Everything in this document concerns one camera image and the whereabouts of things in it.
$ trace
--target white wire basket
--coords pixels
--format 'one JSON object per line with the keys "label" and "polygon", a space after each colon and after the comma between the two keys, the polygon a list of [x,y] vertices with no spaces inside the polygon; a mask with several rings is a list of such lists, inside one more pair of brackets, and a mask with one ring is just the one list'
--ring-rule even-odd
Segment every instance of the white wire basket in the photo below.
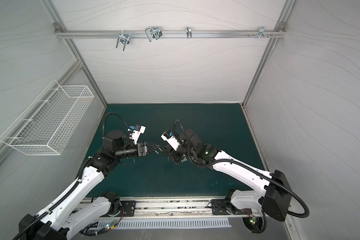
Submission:
{"label": "white wire basket", "polygon": [[61,86],[54,80],[0,141],[25,155],[61,155],[93,98],[85,85]]}

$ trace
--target metal bracket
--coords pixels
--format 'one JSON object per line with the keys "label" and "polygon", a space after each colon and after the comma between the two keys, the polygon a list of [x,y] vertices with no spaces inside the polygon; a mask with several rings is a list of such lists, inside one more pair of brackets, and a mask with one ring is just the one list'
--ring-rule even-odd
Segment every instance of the metal bracket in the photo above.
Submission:
{"label": "metal bracket", "polygon": [[266,37],[266,38],[267,38],[267,37],[269,37],[268,34],[264,34],[264,31],[265,31],[264,27],[263,27],[263,26],[260,27],[259,33],[256,34],[257,38],[262,38],[262,37]]}
{"label": "metal bracket", "polygon": [[129,40],[130,40],[129,36],[126,35],[125,33],[119,34],[119,38],[117,39],[117,42],[116,42],[116,48],[117,48],[117,46],[119,45],[119,43],[122,43],[122,44],[124,44],[124,46],[123,46],[123,51],[124,51],[124,50],[125,50],[125,46],[126,46],[127,44],[129,44]]}
{"label": "metal bracket", "polygon": [[60,23],[53,23],[53,26],[55,27],[55,33],[61,33],[62,32],[62,26]]}
{"label": "metal bracket", "polygon": [[152,39],[154,37],[156,40],[158,40],[163,35],[159,26],[147,27],[145,29],[145,34],[147,35],[149,41],[152,41]]}
{"label": "metal bracket", "polygon": [[277,26],[277,30],[284,31],[284,29],[285,29],[285,22],[280,22],[279,25]]}
{"label": "metal bracket", "polygon": [[186,31],[187,31],[187,38],[192,38],[192,29],[190,26],[187,26]]}

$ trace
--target side wall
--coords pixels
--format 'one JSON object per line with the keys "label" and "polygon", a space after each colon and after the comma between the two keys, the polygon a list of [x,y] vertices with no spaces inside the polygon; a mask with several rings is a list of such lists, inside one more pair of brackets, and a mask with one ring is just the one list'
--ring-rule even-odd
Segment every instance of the side wall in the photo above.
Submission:
{"label": "side wall", "polygon": [[360,0],[297,0],[286,31],[246,106],[255,136],[311,210],[301,239],[360,239]]}
{"label": "side wall", "polygon": [[[54,36],[52,21],[39,0],[0,1],[0,135],[74,62],[64,41]],[[81,70],[67,84],[91,88]],[[0,240],[14,237],[24,215],[35,214],[72,182],[102,111],[95,97],[61,156],[26,156],[13,150],[3,161]]]}

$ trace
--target basket wire mesh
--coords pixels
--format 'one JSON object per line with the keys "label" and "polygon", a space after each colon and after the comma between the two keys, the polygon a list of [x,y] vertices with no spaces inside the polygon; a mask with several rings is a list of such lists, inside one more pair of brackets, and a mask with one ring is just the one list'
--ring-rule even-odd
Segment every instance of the basket wire mesh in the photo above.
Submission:
{"label": "basket wire mesh", "polygon": [[12,124],[0,141],[26,155],[60,155],[94,95],[85,85],[57,85],[47,99],[41,100],[43,103],[31,117],[20,119],[24,111],[13,123],[23,122],[18,131],[5,136]]}

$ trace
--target green table surface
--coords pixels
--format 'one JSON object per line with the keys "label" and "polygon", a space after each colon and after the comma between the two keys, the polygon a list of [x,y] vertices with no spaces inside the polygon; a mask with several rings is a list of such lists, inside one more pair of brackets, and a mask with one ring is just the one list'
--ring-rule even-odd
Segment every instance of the green table surface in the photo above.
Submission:
{"label": "green table surface", "polygon": [[[252,135],[239,104],[109,104],[106,113],[119,113],[129,125],[143,125],[146,130],[139,142],[159,144],[167,142],[161,135],[172,129],[180,119],[185,129],[192,129],[205,144],[212,144],[232,157],[264,169]],[[109,116],[106,133],[121,130],[127,134],[123,122]],[[87,156],[102,145],[101,124],[97,128]],[[230,189],[251,190],[240,181],[211,169],[199,169],[185,161],[175,165],[163,154],[121,159],[119,164],[87,197],[98,197],[106,190],[122,197],[218,196]]]}

